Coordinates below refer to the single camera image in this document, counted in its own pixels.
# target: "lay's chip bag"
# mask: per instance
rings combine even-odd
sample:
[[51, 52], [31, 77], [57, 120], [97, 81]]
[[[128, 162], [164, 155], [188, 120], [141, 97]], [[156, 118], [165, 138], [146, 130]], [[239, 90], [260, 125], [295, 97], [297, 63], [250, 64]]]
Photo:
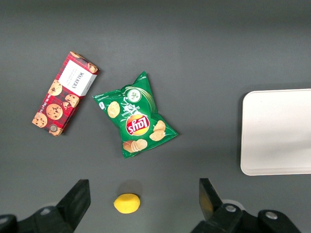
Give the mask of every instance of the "lay's chip bag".
[[119, 128], [125, 158], [159, 146], [178, 135], [157, 112], [145, 71], [132, 85], [93, 98]]

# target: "cookie box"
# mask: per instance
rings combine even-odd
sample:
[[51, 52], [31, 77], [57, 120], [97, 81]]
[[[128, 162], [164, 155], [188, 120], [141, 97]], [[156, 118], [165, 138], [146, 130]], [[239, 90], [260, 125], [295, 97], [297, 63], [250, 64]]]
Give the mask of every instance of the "cookie box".
[[32, 123], [54, 136], [63, 133], [99, 71], [94, 64], [71, 51]]

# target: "snack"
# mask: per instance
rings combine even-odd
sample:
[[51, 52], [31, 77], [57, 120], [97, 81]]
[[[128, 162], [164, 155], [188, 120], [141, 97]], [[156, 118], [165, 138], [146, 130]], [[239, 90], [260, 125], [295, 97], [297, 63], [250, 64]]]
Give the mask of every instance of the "snack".
[[53, 136], [59, 136], [66, 129], [98, 73], [95, 65], [71, 51], [32, 123]]
[[132, 85], [93, 98], [119, 128], [125, 158], [178, 135], [159, 115], [146, 72], [142, 72]]
[[40, 128], [43, 128], [44, 126], [47, 125], [48, 119], [44, 114], [36, 113], [32, 123]]

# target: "white tray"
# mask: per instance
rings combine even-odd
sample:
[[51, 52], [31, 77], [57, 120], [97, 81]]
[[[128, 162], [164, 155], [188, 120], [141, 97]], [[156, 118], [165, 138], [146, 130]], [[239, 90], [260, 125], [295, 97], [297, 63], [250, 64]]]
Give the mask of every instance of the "white tray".
[[311, 89], [244, 97], [241, 169], [249, 176], [311, 173]]

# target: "lemon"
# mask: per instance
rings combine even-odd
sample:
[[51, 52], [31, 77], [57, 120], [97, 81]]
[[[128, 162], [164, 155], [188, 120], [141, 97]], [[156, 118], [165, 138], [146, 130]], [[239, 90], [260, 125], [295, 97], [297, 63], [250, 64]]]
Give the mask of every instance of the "lemon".
[[125, 193], [113, 202], [115, 208], [122, 214], [130, 214], [135, 212], [140, 205], [139, 197], [132, 193]]

